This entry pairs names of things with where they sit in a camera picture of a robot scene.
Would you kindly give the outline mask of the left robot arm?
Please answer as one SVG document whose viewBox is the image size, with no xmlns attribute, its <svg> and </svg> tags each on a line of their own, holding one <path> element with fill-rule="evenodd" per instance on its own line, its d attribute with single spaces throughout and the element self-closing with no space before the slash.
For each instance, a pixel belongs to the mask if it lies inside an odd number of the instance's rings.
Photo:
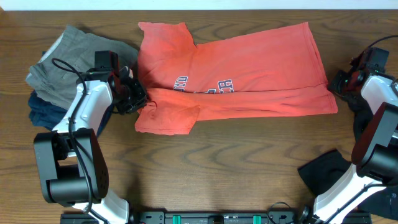
<svg viewBox="0 0 398 224">
<path fill-rule="evenodd" d="M 39 133 L 34 152 L 44 200 L 84 212 L 83 222 L 131 223 L 127 200 L 109 188 L 109 172 L 97 133 L 111 105 L 135 112 L 146 100 L 139 80 L 109 77 L 78 80 L 65 117 L 51 132 Z"/>
</svg>

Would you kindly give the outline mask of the red printed t-shirt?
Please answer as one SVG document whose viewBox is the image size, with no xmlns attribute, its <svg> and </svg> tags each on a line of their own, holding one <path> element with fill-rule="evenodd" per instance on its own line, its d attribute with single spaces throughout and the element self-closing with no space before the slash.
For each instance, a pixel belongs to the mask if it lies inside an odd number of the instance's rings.
<svg viewBox="0 0 398 224">
<path fill-rule="evenodd" d="M 147 91 L 135 129 L 188 134 L 199 121 L 335 114 L 307 23 L 196 44 L 184 23 L 140 22 L 138 77 Z"/>
</svg>

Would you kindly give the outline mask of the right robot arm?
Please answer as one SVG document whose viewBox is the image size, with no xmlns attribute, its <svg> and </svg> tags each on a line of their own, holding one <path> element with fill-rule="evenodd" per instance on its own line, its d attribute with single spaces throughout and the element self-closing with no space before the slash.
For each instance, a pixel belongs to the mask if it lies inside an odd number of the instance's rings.
<svg viewBox="0 0 398 224">
<path fill-rule="evenodd" d="M 315 198 L 309 223 L 342 223 L 376 192 L 397 186 L 397 80 L 370 75 L 361 88 L 374 116 L 354 145 L 351 165 L 332 187 Z"/>
</svg>

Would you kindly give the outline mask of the black Sydrogen garment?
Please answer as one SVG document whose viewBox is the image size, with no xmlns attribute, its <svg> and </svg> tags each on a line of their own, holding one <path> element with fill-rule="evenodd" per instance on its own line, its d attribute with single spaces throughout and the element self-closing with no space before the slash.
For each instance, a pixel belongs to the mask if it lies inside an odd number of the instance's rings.
<svg viewBox="0 0 398 224">
<path fill-rule="evenodd" d="M 382 103 L 356 141 L 350 161 L 334 150 L 299 167 L 299 176 L 316 195 L 299 223 L 342 223 L 371 195 L 397 187 L 396 131 L 397 106 Z"/>
</svg>

